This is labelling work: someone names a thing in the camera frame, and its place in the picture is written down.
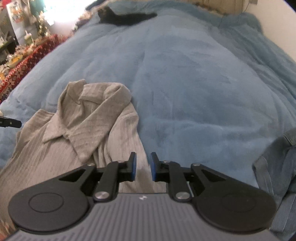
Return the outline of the blue denim garment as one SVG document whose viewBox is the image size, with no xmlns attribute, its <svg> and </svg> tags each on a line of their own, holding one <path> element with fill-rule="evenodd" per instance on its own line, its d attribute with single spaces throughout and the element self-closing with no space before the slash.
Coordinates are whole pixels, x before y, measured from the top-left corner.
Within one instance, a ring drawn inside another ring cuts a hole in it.
<svg viewBox="0 0 296 241">
<path fill-rule="evenodd" d="M 252 168 L 259 188 L 276 202 L 270 231 L 289 240 L 295 235 L 295 129 L 274 140 Z"/>
</svg>

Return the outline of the silver refrigerator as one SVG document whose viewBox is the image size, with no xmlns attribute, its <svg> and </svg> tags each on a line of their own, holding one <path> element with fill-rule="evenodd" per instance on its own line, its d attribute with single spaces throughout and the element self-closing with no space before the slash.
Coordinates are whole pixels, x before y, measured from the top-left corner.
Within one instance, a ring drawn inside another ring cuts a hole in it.
<svg viewBox="0 0 296 241">
<path fill-rule="evenodd" d="M 29 19 L 25 13 L 23 1 L 1 1 L 1 32 L 13 37 L 20 45 L 25 44 L 26 32 L 29 32 Z"/>
</svg>

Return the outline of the green drink cup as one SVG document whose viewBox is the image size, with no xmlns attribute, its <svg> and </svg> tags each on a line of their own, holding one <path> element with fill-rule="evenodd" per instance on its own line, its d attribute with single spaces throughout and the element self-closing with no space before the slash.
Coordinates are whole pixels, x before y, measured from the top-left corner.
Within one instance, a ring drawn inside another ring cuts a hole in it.
<svg viewBox="0 0 296 241">
<path fill-rule="evenodd" d="M 27 30 L 25 30 L 25 36 L 24 36 L 24 39 L 25 39 L 25 43 L 26 45 L 32 45 L 33 44 L 33 38 L 32 38 L 32 34 L 27 32 Z"/>
</svg>

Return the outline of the blue plush duvet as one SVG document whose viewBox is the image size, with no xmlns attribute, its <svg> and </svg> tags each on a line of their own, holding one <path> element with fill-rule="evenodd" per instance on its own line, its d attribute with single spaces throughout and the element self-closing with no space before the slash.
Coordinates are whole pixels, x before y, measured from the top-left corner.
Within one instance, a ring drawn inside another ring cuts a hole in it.
<svg viewBox="0 0 296 241">
<path fill-rule="evenodd" d="M 119 82 L 132 93 L 147 154 L 256 186 L 253 162 L 295 127 L 295 61 L 248 13 L 218 17 L 177 1 L 110 7 L 157 16 L 131 27 L 94 16 L 21 80 L 3 114 L 25 123 L 39 109 L 54 113 L 69 82 Z"/>
</svg>

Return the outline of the grey knit polo shirt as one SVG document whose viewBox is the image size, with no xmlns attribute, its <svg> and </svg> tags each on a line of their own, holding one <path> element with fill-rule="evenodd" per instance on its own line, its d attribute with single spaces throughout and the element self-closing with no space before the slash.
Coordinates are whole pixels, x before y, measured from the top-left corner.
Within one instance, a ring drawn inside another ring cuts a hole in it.
<svg viewBox="0 0 296 241">
<path fill-rule="evenodd" d="M 137 154 L 136 177 L 121 184 L 120 192 L 165 192 L 164 183 L 152 181 L 138 120 L 123 84 L 70 82 L 55 113 L 38 110 L 16 134 L 14 152 L 1 171 L 1 224 L 13 225 L 8 204 L 17 192 L 86 164 L 125 161 L 131 152 Z"/>
</svg>

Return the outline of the red patterned tablecloth table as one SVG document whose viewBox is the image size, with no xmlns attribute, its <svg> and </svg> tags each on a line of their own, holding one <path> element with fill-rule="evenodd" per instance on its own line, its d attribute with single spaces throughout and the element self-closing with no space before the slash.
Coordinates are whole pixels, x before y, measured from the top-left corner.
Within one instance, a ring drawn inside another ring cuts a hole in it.
<svg viewBox="0 0 296 241">
<path fill-rule="evenodd" d="M 66 40 L 67 37 L 57 34 L 47 37 L 27 57 L 10 70 L 8 75 L 1 80 L 1 103 L 8 98 L 10 93 L 38 62 Z"/>
</svg>

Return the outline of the black cat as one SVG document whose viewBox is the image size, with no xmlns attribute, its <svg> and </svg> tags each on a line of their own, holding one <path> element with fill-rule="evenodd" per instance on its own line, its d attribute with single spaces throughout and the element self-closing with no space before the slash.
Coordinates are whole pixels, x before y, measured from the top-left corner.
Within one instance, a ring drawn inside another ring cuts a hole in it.
<svg viewBox="0 0 296 241">
<path fill-rule="evenodd" d="M 104 6 L 98 9 L 98 16 L 101 24 L 111 24 L 116 26 L 132 26 L 143 21 L 155 18 L 157 13 L 134 13 L 117 15 L 110 7 Z"/>
</svg>

